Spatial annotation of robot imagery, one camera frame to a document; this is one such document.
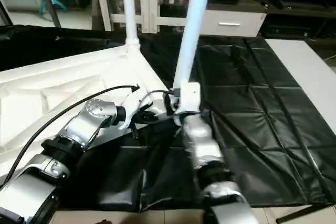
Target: black cable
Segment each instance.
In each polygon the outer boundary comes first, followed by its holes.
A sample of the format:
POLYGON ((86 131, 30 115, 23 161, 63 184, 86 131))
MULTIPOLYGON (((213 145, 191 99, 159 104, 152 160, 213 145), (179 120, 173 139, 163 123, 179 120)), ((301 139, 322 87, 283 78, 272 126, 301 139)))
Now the black cable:
POLYGON ((139 106, 138 106, 138 109, 137 109, 137 112, 140 110, 140 106, 142 104, 142 102, 147 98, 149 97, 152 93, 166 93, 166 94, 173 94, 173 91, 168 91, 168 90, 163 90, 163 89, 156 89, 156 90, 152 90, 151 92, 148 92, 144 98, 142 98, 139 102, 139 106))
POLYGON ((76 103, 74 103, 73 105, 67 107, 66 109, 64 109, 63 111, 59 112, 57 115, 55 115, 53 118, 51 118, 48 122, 46 122, 41 128, 39 128, 32 136, 31 138, 28 140, 28 142, 25 144, 25 146, 23 146, 22 150, 20 151, 19 155, 17 156, 16 160, 14 161, 14 164, 12 165, 12 167, 9 170, 9 173, 7 174, 5 181, 4 181, 4 185, 12 178, 13 174, 15 173, 15 169, 17 168, 19 162, 21 161, 23 155, 26 153, 26 151, 28 150, 28 148, 30 147, 30 145, 33 143, 33 141, 35 140, 35 138, 49 125, 52 124, 52 122, 56 121, 58 118, 60 118, 62 115, 64 115, 65 113, 67 113, 69 110, 73 109, 74 107, 80 105, 83 102, 86 102, 88 100, 90 100, 91 98, 94 98, 100 94, 112 91, 112 90, 116 90, 116 89, 124 89, 124 88, 131 88, 132 92, 134 92, 135 90, 137 90, 139 87, 137 86, 131 86, 131 85, 123 85, 123 86, 116 86, 116 87, 112 87, 112 88, 108 88, 105 90, 102 90, 98 93, 92 94, 76 103))

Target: cable connector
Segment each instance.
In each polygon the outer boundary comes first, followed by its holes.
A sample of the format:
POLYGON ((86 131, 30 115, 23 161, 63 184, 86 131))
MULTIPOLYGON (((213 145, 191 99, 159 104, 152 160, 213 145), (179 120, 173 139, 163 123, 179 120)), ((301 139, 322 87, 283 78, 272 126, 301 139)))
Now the cable connector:
POLYGON ((132 86, 131 87, 132 93, 136 92, 136 90, 138 90, 139 88, 140 88, 139 84, 137 84, 136 86, 132 86))

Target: drawer handle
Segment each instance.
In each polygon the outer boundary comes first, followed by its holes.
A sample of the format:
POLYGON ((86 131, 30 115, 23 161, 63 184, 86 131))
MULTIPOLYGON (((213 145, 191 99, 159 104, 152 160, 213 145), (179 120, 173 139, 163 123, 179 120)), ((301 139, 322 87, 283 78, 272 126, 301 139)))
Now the drawer handle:
POLYGON ((219 22, 220 26, 240 26, 240 23, 226 23, 226 22, 219 22))

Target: robotic arm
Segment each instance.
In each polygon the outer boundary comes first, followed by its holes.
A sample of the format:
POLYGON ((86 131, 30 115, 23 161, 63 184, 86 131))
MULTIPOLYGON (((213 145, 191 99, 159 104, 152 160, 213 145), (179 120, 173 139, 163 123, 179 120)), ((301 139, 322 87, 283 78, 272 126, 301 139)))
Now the robotic arm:
MULTIPOLYGON (((196 113, 200 106, 200 85, 186 83, 179 89, 174 117, 182 125, 183 140, 190 153, 196 181, 206 206, 206 222, 255 224, 252 210, 239 192, 226 167, 212 130, 196 113)), ((53 140, 42 143, 44 150, 0 191, 1 224, 47 224, 58 208, 59 192, 99 129, 118 125, 124 129, 138 111, 143 90, 132 93, 125 106, 99 99, 89 100, 53 140)))
POLYGON ((99 129, 125 121, 123 106, 99 99, 89 100, 77 116, 53 140, 42 143, 44 150, 3 186, 0 191, 1 224, 49 223, 58 207, 61 186, 99 129))

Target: black plastic sheet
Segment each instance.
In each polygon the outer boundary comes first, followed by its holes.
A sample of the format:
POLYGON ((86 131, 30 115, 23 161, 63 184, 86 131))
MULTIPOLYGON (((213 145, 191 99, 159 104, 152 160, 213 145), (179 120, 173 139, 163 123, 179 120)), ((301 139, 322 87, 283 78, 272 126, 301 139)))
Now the black plastic sheet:
MULTIPOLYGON (((16 59, 6 60, 3 70, 124 42, 124 34, 22 26, 0 29, 0 38, 2 52, 16 59)), ((141 35, 140 41, 171 87, 181 35, 141 35)), ((336 136, 262 38, 201 37, 191 79, 202 85, 202 107, 211 111, 214 135, 252 206, 335 201, 336 136)), ((150 125, 140 130, 145 146, 126 135, 86 152, 62 206, 135 212, 201 207, 176 130, 171 121, 150 125)))

